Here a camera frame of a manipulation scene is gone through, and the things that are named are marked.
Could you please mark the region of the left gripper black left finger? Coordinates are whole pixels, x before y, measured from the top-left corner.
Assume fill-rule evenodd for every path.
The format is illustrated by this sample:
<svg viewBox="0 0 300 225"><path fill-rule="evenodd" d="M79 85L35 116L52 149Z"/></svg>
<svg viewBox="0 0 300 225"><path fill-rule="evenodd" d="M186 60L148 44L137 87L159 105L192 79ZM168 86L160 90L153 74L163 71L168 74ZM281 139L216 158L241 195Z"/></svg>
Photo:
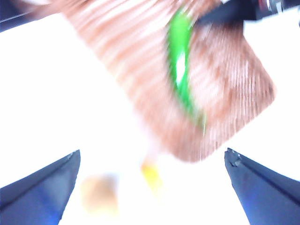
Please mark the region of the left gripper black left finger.
<svg viewBox="0 0 300 225"><path fill-rule="evenodd" d="M57 225L74 190L80 151L0 189L2 225Z"/></svg>

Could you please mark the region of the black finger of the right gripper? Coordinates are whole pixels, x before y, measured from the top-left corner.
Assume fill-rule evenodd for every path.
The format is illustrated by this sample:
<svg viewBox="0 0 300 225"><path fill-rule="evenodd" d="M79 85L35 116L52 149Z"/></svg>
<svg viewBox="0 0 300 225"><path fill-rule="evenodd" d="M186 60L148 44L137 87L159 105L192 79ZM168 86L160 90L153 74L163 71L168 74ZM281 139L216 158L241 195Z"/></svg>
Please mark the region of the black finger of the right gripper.
<svg viewBox="0 0 300 225"><path fill-rule="evenodd" d="M223 24L242 20L242 2L226 2L196 20L196 24Z"/></svg>

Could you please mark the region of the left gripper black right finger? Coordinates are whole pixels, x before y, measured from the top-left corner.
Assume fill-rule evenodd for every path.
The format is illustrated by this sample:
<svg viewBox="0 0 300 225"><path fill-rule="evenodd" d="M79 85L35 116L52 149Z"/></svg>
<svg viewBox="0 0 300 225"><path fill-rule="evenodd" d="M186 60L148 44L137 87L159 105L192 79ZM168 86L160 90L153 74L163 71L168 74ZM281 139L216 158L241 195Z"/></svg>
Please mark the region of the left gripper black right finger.
<svg viewBox="0 0 300 225"><path fill-rule="evenodd" d="M225 167L251 225L298 225L300 183L228 148Z"/></svg>

